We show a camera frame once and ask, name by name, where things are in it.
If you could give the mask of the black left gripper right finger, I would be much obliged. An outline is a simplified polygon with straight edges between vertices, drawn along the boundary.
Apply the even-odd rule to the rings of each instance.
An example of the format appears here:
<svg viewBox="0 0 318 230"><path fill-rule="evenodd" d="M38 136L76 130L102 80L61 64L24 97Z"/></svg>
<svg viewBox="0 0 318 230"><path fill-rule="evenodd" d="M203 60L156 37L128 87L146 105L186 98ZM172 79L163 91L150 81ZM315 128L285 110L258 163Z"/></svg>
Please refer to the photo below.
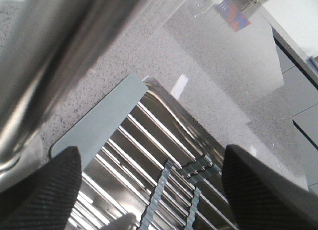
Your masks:
<svg viewBox="0 0 318 230"><path fill-rule="evenodd" d="M238 145L224 154L222 185L241 230L316 230L318 197Z"/></svg>

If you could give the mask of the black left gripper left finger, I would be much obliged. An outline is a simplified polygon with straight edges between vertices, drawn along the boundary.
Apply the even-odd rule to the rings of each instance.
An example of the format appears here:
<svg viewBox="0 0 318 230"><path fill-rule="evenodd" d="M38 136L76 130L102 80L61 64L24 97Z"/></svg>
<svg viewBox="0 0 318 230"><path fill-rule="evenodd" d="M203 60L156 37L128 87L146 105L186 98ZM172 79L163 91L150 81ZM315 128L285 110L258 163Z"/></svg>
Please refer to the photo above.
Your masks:
<svg viewBox="0 0 318 230"><path fill-rule="evenodd" d="M81 157L67 147L0 194L2 230L63 230L81 186Z"/></svg>

